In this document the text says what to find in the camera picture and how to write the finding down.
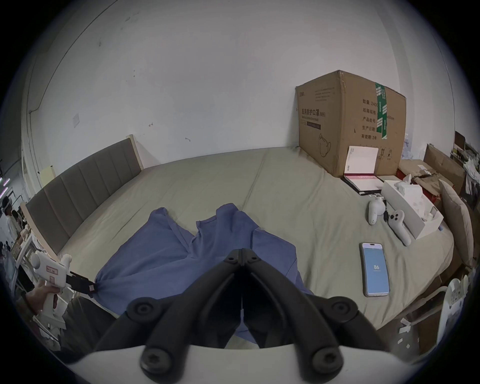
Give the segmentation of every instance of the gray pants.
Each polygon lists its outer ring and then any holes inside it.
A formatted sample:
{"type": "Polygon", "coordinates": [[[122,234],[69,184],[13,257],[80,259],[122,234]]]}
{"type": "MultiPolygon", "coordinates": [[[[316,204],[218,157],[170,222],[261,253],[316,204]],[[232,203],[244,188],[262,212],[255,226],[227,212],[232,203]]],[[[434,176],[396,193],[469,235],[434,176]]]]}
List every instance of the gray pants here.
{"type": "Polygon", "coordinates": [[[110,313],[84,297],[70,301],[63,319],[67,329],[60,333],[61,360],[76,360],[92,352],[115,321],[110,313]]]}

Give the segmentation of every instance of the white game controller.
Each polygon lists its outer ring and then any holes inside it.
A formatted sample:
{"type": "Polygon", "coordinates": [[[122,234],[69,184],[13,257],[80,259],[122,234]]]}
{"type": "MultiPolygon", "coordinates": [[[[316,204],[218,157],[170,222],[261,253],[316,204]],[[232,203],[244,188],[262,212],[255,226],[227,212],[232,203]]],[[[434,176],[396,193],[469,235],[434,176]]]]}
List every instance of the white game controller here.
{"type": "Polygon", "coordinates": [[[402,240],[403,245],[407,247],[412,243],[412,239],[408,235],[407,229],[403,225],[404,219],[405,212],[399,209],[388,215],[388,225],[393,232],[395,232],[398,238],[402,240]]]}
{"type": "Polygon", "coordinates": [[[370,200],[368,203],[368,223],[373,225],[377,222],[377,218],[383,215],[386,206],[381,196],[375,197],[375,200],[370,200]]]}

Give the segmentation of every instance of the blue cloth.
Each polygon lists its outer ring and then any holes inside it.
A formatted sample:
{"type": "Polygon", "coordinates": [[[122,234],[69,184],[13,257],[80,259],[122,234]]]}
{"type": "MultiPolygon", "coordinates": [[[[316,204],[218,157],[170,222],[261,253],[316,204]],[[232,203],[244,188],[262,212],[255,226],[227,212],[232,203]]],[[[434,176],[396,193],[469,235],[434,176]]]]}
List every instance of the blue cloth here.
{"type": "MultiPolygon", "coordinates": [[[[105,308],[123,313],[138,297],[161,299],[182,293],[197,278],[222,262],[234,249],[250,248],[304,293],[297,270],[295,246],[264,230],[234,204],[197,221],[194,236],[168,215],[153,211],[147,223],[128,239],[98,272],[95,299],[105,308]]],[[[243,324],[237,335],[254,342],[243,324]]]]}

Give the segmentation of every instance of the pillow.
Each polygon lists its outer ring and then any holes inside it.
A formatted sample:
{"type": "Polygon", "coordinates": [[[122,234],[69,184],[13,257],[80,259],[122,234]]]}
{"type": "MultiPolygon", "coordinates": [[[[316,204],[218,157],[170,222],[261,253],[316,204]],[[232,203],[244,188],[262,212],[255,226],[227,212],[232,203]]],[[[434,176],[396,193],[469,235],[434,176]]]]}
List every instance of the pillow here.
{"type": "Polygon", "coordinates": [[[467,206],[450,185],[443,180],[439,180],[439,182],[445,216],[447,224],[452,231],[455,246],[463,264],[471,266],[473,259],[473,231],[467,206]]]}

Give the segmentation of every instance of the red label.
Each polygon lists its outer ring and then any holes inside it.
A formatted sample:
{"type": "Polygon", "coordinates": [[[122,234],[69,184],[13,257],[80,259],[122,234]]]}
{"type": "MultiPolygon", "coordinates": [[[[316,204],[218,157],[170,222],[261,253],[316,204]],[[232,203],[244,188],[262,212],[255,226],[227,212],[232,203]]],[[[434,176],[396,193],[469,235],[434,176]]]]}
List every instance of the red label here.
{"type": "Polygon", "coordinates": [[[58,275],[58,274],[59,274],[59,270],[58,270],[58,269],[49,267],[48,265],[47,265],[47,272],[48,272],[48,273],[53,273],[54,275],[58,275]]]}

